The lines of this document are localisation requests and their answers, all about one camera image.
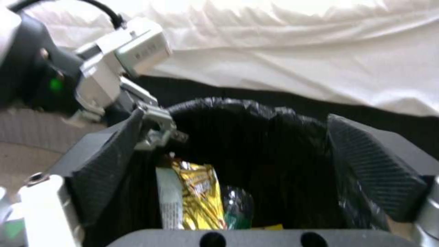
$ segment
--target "metal bracket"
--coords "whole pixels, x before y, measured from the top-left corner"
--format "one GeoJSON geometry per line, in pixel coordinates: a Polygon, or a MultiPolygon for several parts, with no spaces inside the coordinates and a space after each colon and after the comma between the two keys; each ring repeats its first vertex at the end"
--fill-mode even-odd
{"type": "Polygon", "coordinates": [[[148,119],[156,122],[160,130],[149,130],[145,139],[139,142],[134,149],[150,151],[158,146],[165,146],[177,130],[171,115],[165,109],[145,104],[142,101],[138,102],[138,105],[145,112],[144,120],[148,119]]]}

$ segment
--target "hole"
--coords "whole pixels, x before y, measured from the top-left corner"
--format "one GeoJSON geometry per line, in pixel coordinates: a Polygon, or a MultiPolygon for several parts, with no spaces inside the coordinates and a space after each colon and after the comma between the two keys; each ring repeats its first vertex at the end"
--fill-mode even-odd
{"type": "Polygon", "coordinates": [[[30,176],[29,182],[38,182],[39,180],[43,179],[43,173],[35,173],[34,175],[30,176]]]}
{"type": "Polygon", "coordinates": [[[201,238],[200,247],[226,247],[226,239],[217,232],[209,232],[201,238]]]}
{"type": "Polygon", "coordinates": [[[325,239],[315,232],[306,232],[300,237],[302,247],[328,247],[325,239]]]}

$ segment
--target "white fabric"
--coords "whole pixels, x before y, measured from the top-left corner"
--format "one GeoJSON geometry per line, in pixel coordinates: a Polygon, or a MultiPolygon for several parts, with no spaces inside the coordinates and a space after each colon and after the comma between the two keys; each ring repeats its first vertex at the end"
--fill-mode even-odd
{"type": "MultiPolygon", "coordinates": [[[[101,1],[163,26],[174,55],[151,75],[439,116],[437,0],[101,1]]],[[[65,47],[112,30],[76,0],[28,13],[65,47]]]]}

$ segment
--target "green led light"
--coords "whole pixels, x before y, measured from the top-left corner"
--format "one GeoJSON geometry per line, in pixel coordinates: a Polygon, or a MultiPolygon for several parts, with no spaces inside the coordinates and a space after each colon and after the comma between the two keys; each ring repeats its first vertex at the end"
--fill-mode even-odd
{"type": "Polygon", "coordinates": [[[52,80],[50,80],[50,89],[52,90],[52,91],[55,91],[55,92],[59,92],[59,91],[61,91],[61,89],[63,88],[63,83],[62,83],[62,81],[60,81],[60,80],[58,80],[58,79],[52,79],[52,80]]]}

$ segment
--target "white robot part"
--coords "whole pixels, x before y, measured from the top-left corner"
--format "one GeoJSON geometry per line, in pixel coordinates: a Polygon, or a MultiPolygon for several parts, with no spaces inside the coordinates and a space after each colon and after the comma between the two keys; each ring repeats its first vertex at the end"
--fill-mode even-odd
{"type": "Polygon", "coordinates": [[[146,18],[136,18],[76,52],[87,49],[95,54],[81,67],[76,99],[93,120],[100,119],[118,98],[122,73],[137,77],[171,55],[161,26],[146,18]]]}

